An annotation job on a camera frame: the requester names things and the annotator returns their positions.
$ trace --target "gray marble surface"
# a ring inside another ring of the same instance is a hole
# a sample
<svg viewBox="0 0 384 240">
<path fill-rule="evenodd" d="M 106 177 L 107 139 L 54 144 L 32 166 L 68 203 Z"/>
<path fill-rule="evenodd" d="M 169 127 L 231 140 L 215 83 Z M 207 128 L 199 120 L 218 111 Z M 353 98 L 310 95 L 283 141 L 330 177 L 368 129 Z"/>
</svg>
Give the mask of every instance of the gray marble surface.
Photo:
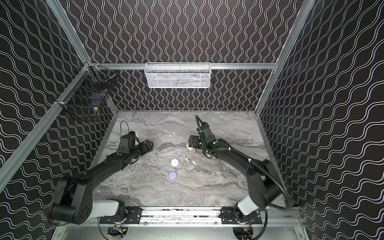
<svg viewBox="0 0 384 240">
<path fill-rule="evenodd" d="M 141 141 L 152 141 L 154 150 L 101 183 L 94 199 L 118 198 L 139 206 L 232 206 L 245 197 L 247 181 L 238 170 L 186 148 L 189 136 L 196 135 L 196 114 L 208 122 L 216 138 L 254 158 L 268 158 L 253 112 L 120 112 L 100 162 L 116 151 L 122 120 Z M 123 123 L 122 134 L 126 133 Z M 171 166 L 179 156 L 179 165 Z M 176 180 L 168 179 L 170 171 L 177 172 Z"/>
</svg>

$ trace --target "black wire mesh basket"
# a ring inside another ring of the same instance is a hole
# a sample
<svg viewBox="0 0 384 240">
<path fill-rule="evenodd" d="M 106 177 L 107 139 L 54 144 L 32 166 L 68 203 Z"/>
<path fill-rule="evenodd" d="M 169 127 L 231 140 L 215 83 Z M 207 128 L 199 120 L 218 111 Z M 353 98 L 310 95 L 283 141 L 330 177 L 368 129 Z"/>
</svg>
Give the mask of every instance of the black wire mesh basket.
<svg viewBox="0 0 384 240">
<path fill-rule="evenodd" d="M 116 73 L 100 66 L 92 66 L 78 85 L 71 91 L 64 103 L 66 114 L 80 121 L 97 121 L 111 94 Z"/>
</svg>

